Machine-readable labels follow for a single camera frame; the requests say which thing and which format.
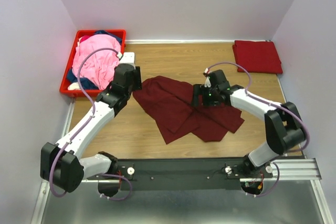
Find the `maroon t shirt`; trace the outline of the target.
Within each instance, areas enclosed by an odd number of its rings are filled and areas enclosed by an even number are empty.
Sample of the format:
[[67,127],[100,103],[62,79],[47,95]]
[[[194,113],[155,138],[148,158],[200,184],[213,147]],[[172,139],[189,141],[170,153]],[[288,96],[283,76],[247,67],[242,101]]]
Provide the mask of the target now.
[[192,133],[203,142],[220,142],[244,123],[241,111],[230,106],[191,106],[193,86],[164,76],[146,79],[133,92],[141,108],[155,120],[166,144]]

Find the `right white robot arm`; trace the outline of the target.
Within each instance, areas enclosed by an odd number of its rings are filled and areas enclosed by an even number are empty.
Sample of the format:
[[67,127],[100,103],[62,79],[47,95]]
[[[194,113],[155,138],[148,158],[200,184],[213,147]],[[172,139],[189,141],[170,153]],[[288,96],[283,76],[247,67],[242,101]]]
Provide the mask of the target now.
[[205,83],[193,85],[192,106],[224,104],[244,110],[265,124],[265,142],[243,157],[237,167],[229,167],[227,172],[255,177],[269,162],[292,152],[301,143],[309,143],[309,132],[293,103],[273,102],[254,95],[240,85],[232,86],[222,70],[206,69],[203,74]]

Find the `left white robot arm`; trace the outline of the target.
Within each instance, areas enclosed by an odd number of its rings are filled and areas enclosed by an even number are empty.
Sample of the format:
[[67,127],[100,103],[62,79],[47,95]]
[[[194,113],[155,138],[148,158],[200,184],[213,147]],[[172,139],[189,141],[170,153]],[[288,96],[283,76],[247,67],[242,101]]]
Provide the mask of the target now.
[[55,144],[41,149],[40,176],[50,184],[52,192],[59,187],[73,192],[83,179],[100,174],[104,179],[116,175],[116,158],[102,152],[93,157],[82,155],[100,130],[127,105],[133,91],[142,88],[141,70],[131,63],[115,68],[112,82],[100,92],[88,113]]

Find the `white cloth in bin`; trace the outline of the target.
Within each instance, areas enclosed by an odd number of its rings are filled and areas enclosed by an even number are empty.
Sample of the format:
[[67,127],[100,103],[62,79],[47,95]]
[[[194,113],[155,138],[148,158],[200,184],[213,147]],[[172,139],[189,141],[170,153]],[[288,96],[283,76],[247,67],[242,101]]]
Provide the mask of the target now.
[[79,86],[79,83],[77,82],[73,82],[71,83],[68,88],[67,88],[69,91],[73,91],[73,90],[80,90],[80,86]]

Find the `folded red t shirt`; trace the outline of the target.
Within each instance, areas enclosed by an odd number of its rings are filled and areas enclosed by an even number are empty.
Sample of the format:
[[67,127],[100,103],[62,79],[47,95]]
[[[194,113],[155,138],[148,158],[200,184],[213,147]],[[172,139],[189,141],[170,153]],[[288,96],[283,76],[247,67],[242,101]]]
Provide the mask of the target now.
[[235,61],[248,72],[283,74],[281,61],[272,41],[235,40]]

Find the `red plastic bin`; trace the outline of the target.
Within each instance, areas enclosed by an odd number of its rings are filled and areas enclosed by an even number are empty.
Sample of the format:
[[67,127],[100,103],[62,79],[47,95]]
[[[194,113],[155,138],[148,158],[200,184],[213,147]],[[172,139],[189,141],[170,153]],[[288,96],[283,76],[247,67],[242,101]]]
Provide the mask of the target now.
[[[67,65],[65,67],[65,72],[60,84],[59,92],[61,94],[64,94],[70,98],[78,98],[78,97],[84,97],[84,94],[80,90],[68,90],[68,87],[70,86],[70,81],[67,79],[67,73],[69,72],[69,69],[72,67],[73,59],[76,53],[76,47],[77,47],[77,42],[82,36],[92,36],[96,32],[96,29],[93,30],[79,30],[77,31],[73,45],[69,54],[69,58],[67,61]],[[124,29],[105,29],[106,32],[111,33],[118,38],[121,38],[121,52],[124,53],[125,49],[125,39],[127,32]]]

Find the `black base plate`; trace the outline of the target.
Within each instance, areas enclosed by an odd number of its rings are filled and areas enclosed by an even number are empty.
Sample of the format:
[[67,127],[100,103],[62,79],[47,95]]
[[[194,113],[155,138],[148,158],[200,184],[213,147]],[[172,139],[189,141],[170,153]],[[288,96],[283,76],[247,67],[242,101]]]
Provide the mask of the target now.
[[265,166],[243,169],[243,158],[119,159],[115,171],[133,190],[240,190],[241,183],[272,178]]

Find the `aluminium frame rail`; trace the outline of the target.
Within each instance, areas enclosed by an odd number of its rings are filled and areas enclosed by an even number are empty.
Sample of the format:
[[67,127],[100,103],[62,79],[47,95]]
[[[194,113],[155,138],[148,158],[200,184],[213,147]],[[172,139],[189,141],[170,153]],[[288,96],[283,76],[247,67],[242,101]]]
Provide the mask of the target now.
[[[205,158],[207,161],[240,157],[261,143],[261,122],[248,113],[236,133],[219,142],[205,143],[188,134],[165,144],[155,121],[131,99],[85,150],[119,158]],[[73,193],[54,197],[44,182],[32,223],[331,223],[314,159],[294,154],[273,164],[273,178],[265,180],[269,194],[247,196],[241,190],[134,191],[123,201],[98,195],[98,180],[85,180]]]

